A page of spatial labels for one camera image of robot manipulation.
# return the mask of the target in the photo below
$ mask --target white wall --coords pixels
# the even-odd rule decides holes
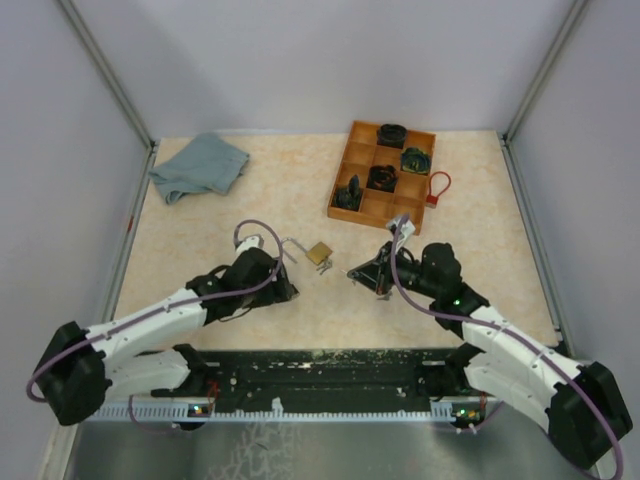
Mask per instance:
[[[592,2],[515,142],[580,358],[616,375],[640,472],[640,3]]]
[[[0,5],[0,477],[33,480],[54,424],[27,379],[96,321],[145,158],[53,1]]]
[[[76,0],[152,134],[504,130],[567,0]]]

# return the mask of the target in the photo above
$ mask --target wooden tray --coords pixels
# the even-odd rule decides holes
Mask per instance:
[[[396,215],[408,213],[416,226],[416,234],[419,234],[429,176],[400,171],[400,156],[405,148],[418,147],[433,159],[436,136],[409,130],[403,148],[390,148],[377,145],[378,128],[380,125],[374,123],[353,122],[329,198],[327,215],[338,220],[384,228]],[[366,188],[369,168],[373,165],[393,165],[396,168],[399,178],[393,193]],[[346,187],[353,175],[358,176],[363,190],[358,211],[332,206],[336,189]]]

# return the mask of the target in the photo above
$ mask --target red tag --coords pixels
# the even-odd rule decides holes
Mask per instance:
[[[427,207],[436,208],[436,205],[438,205],[438,197],[431,194],[427,195]]]

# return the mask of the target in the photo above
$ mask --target metal frame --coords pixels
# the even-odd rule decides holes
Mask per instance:
[[[522,216],[527,238],[531,246],[533,259],[538,270],[542,290],[549,308],[551,321],[553,322],[558,335],[558,340],[561,346],[560,350],[561,353],[569,356],[573,356],[575,354],[574,344],[571,340],[571,335],[564,315],[564,309],[562,307],[560,295],[558,294],[558,289],[553,277],[552,268],[544,247],[542,235],[533,213],[533,207],[527,192],[526,182],[524,181],[524,177],[520,169],[518,157],[514,151],[513,140],[517,137],[520,128],[535,107],[538,98],[558,64],[558,60],[569,45],[591,3],[592,0],[574,0],[571,8],[567,12],[564,22],[551,43],[544,60],[540,64],[538,71],[529,84],[516,114],[509,123],[507,131],[500,136],[505,164],[509,171],[509,177],[511,179],[513,191],[516,195],[520,215]]]
[[[567,44],[576,29],[580,25],[580,22],[584,18],[584,15],[587,11],[587,7],[591,4],[592,0],[574,0],[569,12],[567,13],[564,22],[562,22],[562,26],[556,37],[553,39],[547,54],[544,57],[544,60],[538,67],[538,71],[536,72],[533,80],[529,84],[527,91],[520,102],[520,106],[516,111],[513,119],[509,123],[509,127],[507,127],[507,131],[504,135],[504,141],[509,146],[513,141],[513,138],[517,135],[518,130],[522,126],[522,123],[527,118],[529,112],[533,108],[536,100],[540,96],[540,93],[544,89],[551,73],[553,72],[554,67],[558,63],[558,59],[560,58],[562,52],[567,47]]]
[[[103,304],[98,311],[99,318],[102,321],[108,321],[112,318],[115,312],[117,298],[124,279],[124,272],[131,252],[144,196],[147,190],[147,172],[155,161],[157,148],[156,143],[151,137],[143,119],[131,101],[130,96],[127,94],[122,82],[117,77],[113,67],[110,65],[98,42],[95,40],[73,0],[55,0],[55,3],[60,7],[63,15],[69,22],[71,29],[85,48],[101,79],[112,93],[115,102],[124,114],[126,121],[134,129],[140,141],[148,148],[148,158],[141,171],[138,192],[131,209],[132,224],[129,230],[123,235],[118,251],[117,263],[112,272],[112,281],[110,282],[109,290],[105,294]],[[526,120],[529,112],[532,110],[537,98],[551,76],[558,59],[583,19],[586,9],[590,3],[591,0],[574,0],[560,30],[554,38],[551,47],[529,85],[514,118],[510,122],[507,131],[501,135],[501,144],[505,162],[511,177],[511,182],[513,184],[518,206],[525,225],[525,230],[527,232],[536,267],[541,279],[545,298],[549,306],[551,318],[557,331],[567,343],[569,354],[573,353],[572,342],[570,341],[570,338],[568,338],[567,331],[564,328],[561,301],[557,293],[557,288],[546,256],[540,231],[533,214],[531,201],[526,191],[518,159],[513,151],[512,141],[518,134],[518,131]],[[76,427],[55,427],[51,434],[47,452],[38,476],[40,480],[60,480],[64,478],[68,460],[70,455],[73,453],[73,443],[76,433]]]
[[[78,40],[80,40],[80,43],[85,48],[89,58],[95,65],[98,74],[104,81],[107,89],[112,93],[114,100],[118,104],[118,107],[120,107],[120,110],[124,114],[131,128],[136,132],[138,138],[145,147],[152,148],[154,142],[149,130],[136,110],[131,98],[124,89],[122,82],[115,74],[113,67],[111,67],[111,64],[107,60],[107,57],[102,52],[102,49],[91,33],[91,30],[89,30],[89,27],[82,18],[78,8],[72,0],[54,1],[60,7],[60,10],[71,27],[71,30],[73,30]]]

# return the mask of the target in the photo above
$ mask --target gray cloth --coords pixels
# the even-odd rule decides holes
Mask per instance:
[[[226,195],[248,161],[248,153],[214,133],[202,133],[149,175],[164,201],[171,205],[190,193]]]

